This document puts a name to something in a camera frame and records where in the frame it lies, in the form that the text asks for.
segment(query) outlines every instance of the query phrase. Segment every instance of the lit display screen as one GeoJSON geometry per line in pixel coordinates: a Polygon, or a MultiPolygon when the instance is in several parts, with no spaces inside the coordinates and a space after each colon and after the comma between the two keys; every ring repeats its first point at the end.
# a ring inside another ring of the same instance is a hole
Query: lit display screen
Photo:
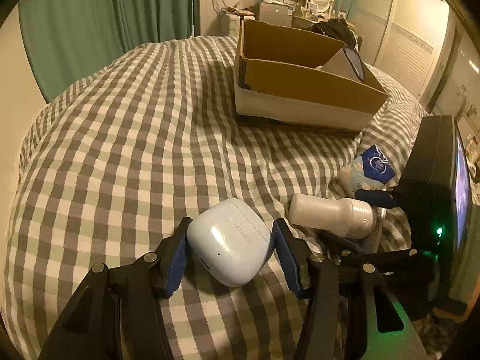
{"type": "Polygon", "coordinates": [[[469,171],[463,154],[463,145],[457,137],[457,181],[455,182],[455,198],[457,200],[457,246],[460,246],[467,221],[467,208],[470,190],[469,171]]]}

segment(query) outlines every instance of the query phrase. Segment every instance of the plaid blanket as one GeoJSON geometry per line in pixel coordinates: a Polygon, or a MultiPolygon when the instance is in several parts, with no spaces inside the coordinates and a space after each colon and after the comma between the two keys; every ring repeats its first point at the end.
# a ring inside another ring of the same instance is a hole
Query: plaid blanket
{"type": "MultiPolygon", "coordinates": [[[[373,143],[397,173],[391,184],[398,181],[425,115],[405,88],[371,68],[390,97],[355,139],[242,127],[235,50],[235,38],[144,44],[38,116],[21,153],[2,311],[26,359],[38,357],[92,264],[132,263],[183,216],[236,197],[271,226],[287,216],[294,193],[343,197],[338,171],[373,143]]],[[[409,243],[406,217],[389,211],[381,247],[409,243]]],[[[179,290],[161,301],[174,356],[184,359],[291,358],[305,306],[275,255],[232,290],[189,262],[179,290]]]]}

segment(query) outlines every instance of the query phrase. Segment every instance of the cardboard box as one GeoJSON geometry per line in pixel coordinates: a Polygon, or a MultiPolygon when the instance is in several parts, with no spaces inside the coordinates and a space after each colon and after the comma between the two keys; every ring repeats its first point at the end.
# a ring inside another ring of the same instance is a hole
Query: cardboard box
{"type": "Polygon", "coordinates": [[[315,69],[342,45],[310,31],[242,20],[234,69],[237,113],[363,130],[388,94],[366,67],[364,83],[315,69]]]}

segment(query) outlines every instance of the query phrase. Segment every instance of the tissue package label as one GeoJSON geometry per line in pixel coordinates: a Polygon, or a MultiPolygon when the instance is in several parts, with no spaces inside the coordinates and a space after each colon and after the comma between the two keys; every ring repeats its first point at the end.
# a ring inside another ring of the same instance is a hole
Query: tissue package label
{"type": "Polygon", "coordinates": [[[379,190],[393,176],[395,171],[387,158],[377,147],[371,146],[339,173],[338,178],[349,196],[354,198],[355,191],[379,190]]]}

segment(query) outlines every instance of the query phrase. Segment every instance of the television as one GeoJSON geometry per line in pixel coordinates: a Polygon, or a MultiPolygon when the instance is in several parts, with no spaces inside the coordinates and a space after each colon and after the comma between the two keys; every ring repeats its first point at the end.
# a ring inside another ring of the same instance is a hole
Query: television
{"type": "Polygon", "coordinates": [[[453,116],[422,119],[392,194],[409,220],[412,248],[438,263],[436,297],[448,298],[452,263],[464,242],[472,204],[465,151],[453,116]]]}

